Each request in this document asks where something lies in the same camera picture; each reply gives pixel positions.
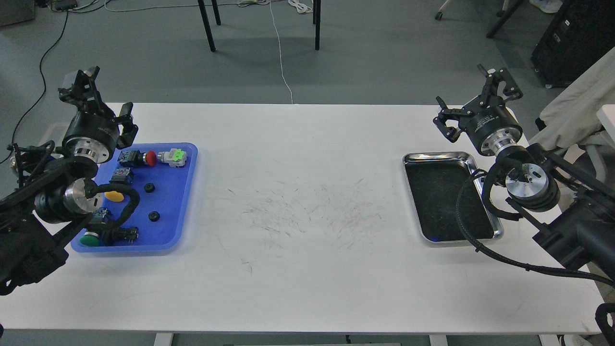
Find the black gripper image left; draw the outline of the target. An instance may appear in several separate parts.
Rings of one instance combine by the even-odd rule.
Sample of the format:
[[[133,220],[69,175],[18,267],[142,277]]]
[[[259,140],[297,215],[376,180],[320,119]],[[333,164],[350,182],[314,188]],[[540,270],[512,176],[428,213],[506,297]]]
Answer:
[[[59,99],[79,111],[64,134],[63,148],[70,155],[105,163],[112,159],[116,148],[132,146],[139,127],[134,123],[131,101],[124,103],[119,116],[113,118],[113,111],[102,101],[95,85],[99,71],[99,66],[92,66],[68,73],[59,88]]]

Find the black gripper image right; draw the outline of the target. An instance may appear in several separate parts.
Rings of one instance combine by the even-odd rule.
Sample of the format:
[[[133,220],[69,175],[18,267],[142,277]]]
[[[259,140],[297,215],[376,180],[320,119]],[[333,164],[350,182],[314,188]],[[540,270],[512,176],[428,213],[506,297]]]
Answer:
[[[442,97],[437,96],[440,111],[433,123],[448,141],[457,142],[465,132],[480,155],[494,156],[497,149],[488,144],[491,136],[510,136],[514,142],[521,139],[523,130],[506,103],[522,98],[523,91],[507,68],[487,70],[481,64],[477,68],[485,77],[481,93],[475,98],[474,112],[478,113],[469,116],[465,108],[449,108]],[[457,121],[457,127],[448,126],[448,121]]]

